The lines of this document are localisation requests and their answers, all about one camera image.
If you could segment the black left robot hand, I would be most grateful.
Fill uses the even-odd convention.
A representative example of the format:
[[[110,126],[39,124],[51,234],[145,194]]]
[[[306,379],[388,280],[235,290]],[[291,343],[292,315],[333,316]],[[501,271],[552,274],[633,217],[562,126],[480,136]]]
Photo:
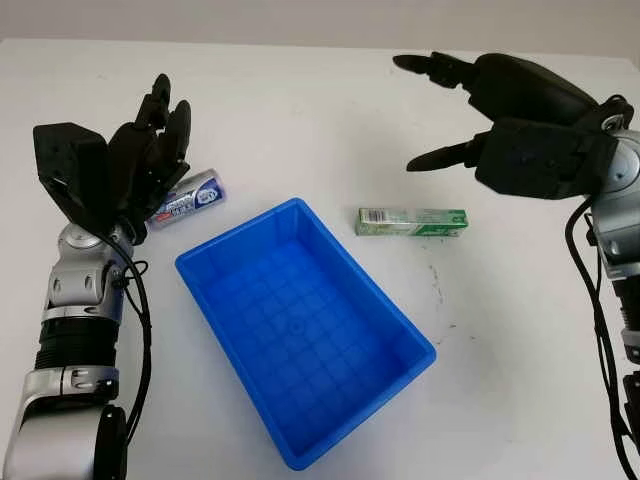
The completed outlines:
[[[181,100],[171,108],[170,96],[169,77],[161,73],[135,119],[121,125],[108,143],[115,221],[134,245],[144,242],[146,221],[190,168],[191,106]]]

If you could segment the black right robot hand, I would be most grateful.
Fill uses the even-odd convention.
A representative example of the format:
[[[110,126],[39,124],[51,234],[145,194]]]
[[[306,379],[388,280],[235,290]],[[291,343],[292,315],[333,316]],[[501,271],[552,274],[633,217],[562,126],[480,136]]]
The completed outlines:
[[[529,60],[489,53],[473,62],[441,52],[400,54],[395,66],[448,89],[461,86],[469,104],[488,119],[502,118],[572,126],[597,102],[583,90]]]

